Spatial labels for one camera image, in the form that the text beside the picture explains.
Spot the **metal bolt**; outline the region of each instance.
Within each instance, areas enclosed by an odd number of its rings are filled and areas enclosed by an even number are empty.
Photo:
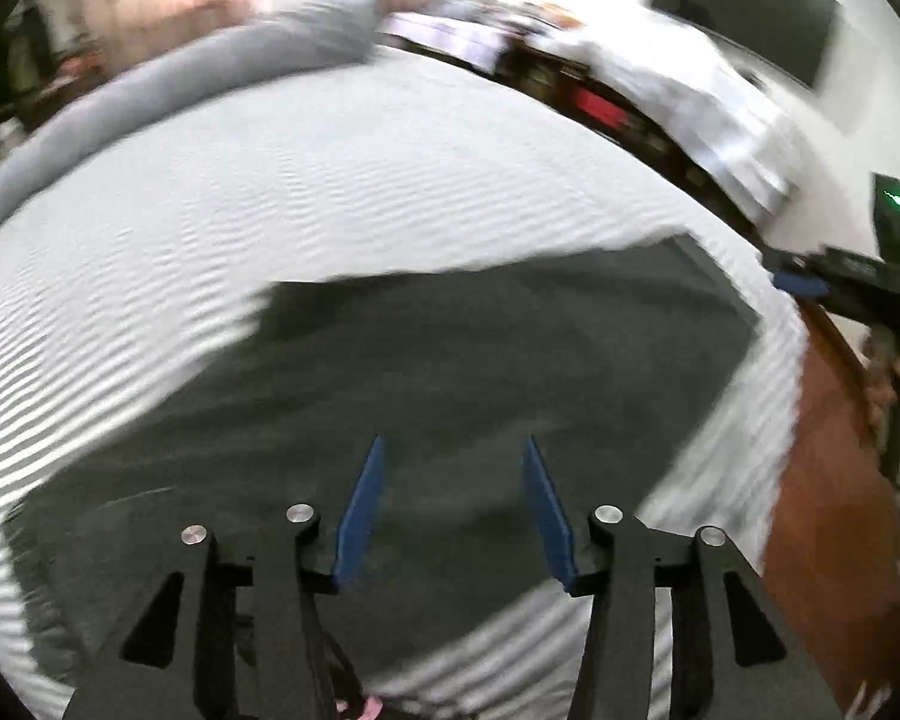
[[[709,544],[711,547],[722,547],[727,543],[727,534],[720,530],[720,528],[714,528],[712,526],[704,528],[700,533],[700,538],[704,544]]]
[[[287,509],[287,519],[290,522],[308,522],[314,515],[314,507],[306,503],[295,503]]]
[[[599,519],[600,522],[607,522],[610,525],[613,525],[624,518],[624,512],[621,512],[620,509],[617,509],[615,506],[598,506],[596,511],[593,512],[593,515]]]
[[[199,544],[204,538],[207,538],[207,528],[202,525],[190,525],[180,533],[180,541],[189,546]]]

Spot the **green led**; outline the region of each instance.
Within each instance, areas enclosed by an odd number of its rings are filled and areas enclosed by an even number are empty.
[[[891,194],[887,190],[884,190],[883,194],[888,196],[893,202],[895,202],[896,204],[898,204],[898,206],[900,206],[900,195],[899,194]]]

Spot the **triangular cutout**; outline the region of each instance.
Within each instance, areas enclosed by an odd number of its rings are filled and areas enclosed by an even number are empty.
[[[739,666],[773,664],[787,656],[783,642],[770,620],[744,587],[739,574],[724,574],[727,605],[730,607],[730,629],[733,632],[733,654]]]
[[[120,657],[132,664],[166,668],[176,645],[176,618],[180,613],[183,574],[170,574],[146,613],[124,642]]]

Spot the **flat screen tv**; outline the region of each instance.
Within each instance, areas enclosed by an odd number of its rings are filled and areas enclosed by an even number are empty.
[[[650,7],[750,50],[811,89],[837,15],[833,0],[652,0]]]

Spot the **brown floor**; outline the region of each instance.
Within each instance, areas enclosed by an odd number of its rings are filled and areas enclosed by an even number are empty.
[[[860,368],[803,310],[800,421],[766,552],[766,582],[841,707],[900,673],[900,518],[866,427]]]

